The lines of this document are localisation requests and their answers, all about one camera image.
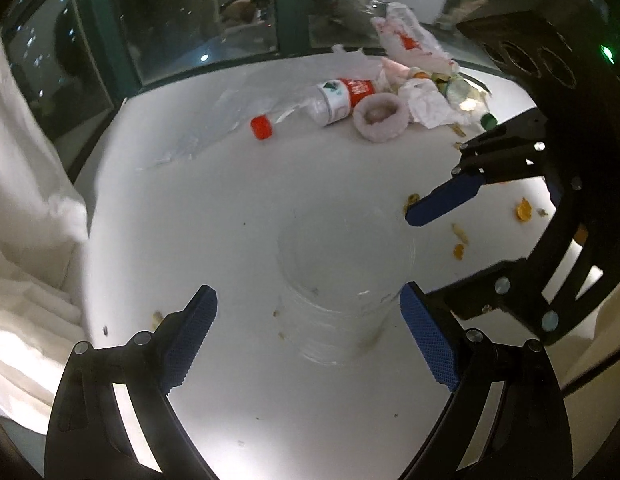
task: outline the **clear plastic cup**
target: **clear plastic cup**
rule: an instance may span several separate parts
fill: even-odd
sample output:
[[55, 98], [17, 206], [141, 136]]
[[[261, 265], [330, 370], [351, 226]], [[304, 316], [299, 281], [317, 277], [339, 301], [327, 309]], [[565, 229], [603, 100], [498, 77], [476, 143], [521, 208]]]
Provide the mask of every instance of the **clear plastic cup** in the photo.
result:
[[414, 263], [400, 209], [330, 201], [297, 213], [280, 233], [280, 335], [305, 357], [346, 364], [378, 339]]

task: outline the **curtain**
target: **curtain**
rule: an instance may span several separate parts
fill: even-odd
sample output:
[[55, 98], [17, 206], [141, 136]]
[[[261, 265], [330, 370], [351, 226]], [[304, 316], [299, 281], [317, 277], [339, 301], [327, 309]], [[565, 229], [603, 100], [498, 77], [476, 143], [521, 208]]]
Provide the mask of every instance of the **curtain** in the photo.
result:
[[0, 37], [0, 413], [45, 434], [81, 311], [59, 289], [84, 200], [12, 77]]

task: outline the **food scrap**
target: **food scrap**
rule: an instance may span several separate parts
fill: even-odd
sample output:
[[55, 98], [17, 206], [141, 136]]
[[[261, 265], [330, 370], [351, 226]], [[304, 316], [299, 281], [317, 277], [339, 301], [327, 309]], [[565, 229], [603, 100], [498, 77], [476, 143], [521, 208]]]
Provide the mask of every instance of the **food scrap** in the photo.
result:
[[452, 251], [452, 254], [455, 255], [455, 258], [457, 260], [463, 260], [464, 259], [464, 249], [465, 249], [465, 246], [463, 244], [455, 245], [455, 250]]
[[404, 216], [408, 213], [408, 208], [412, 205], [412, 204], [416, 204], [419, 200], [421, 199], [421, 197], [416, 194], [416, 193], [412, 193], [409, 197], [408, 200], [405, 202], [404, 204]]
[[529, 222], [532, 218], [532, 206], [530, 205], [530, 202], [528, 202], [525, 198], [522, 198], [521, 202], [519, 202], [516, 208], [514, 208], [514, 213], [520, 222]]
[[466, 232], [461, 227], [459, 227], [458, 224], [452, 224], [452, 232], [463, 243], [465, 243], [466, 245], [470, 245], [470, 240], [468, 239], [468, 235], [466, 235]]
[[461, 126], [459, 126], [458, 124], [450, 124], [450, 128], [452, 128], [452, 131], [455, 132], [459, 137], [466, 137], [465, 131], [463, 131], [461, 129]]
[[164, 320], [164, 315], [158, 310], [152, 314], [152, 330], [156, 330], [161, 322]]
[[583, 224], [579, 224], [579, 229], [575, 233], [573, 240], [583, 247], [588, 239], [588, 230]]

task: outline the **green light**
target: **green light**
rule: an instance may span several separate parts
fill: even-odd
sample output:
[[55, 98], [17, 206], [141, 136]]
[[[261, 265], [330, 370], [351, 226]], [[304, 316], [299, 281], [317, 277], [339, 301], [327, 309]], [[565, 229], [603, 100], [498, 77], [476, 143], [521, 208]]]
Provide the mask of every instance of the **green light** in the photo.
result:
[[612, 59], [612, 51], [608, 47], [606, 47], [605, 45], [601, 45], [601, 51], [603, 52], [603, 55], [608, 58], [610, 63], [615, 63], [615, 60]]

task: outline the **plastic bottle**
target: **plastic bottle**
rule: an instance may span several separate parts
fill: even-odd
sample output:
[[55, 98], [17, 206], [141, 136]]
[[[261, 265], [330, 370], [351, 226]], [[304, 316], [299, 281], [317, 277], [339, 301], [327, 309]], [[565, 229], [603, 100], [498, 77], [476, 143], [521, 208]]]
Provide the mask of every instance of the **plastic bottle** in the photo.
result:
[[442, 78], [441, 74], [433, 74], [432, 79], [450, 106], [459, 112], [469, 114], [472, 122], [481, 123], [485, 130], [491, 130], [498, 124], [488, 109], [486, 103], [488, 92], [485, 89], [461, 75]]
[[277, 107], [271, 112], [253, 118], [250, 127], [254, 136], [265, 140], [272, 136], [272, 125], [280, 123], [292, 112], [302, 108], [318, 126], [327, 126], [352, 113], [364, 97], [385, 90], [385, 80], [330, 79], [308, 87], [294, 104]]

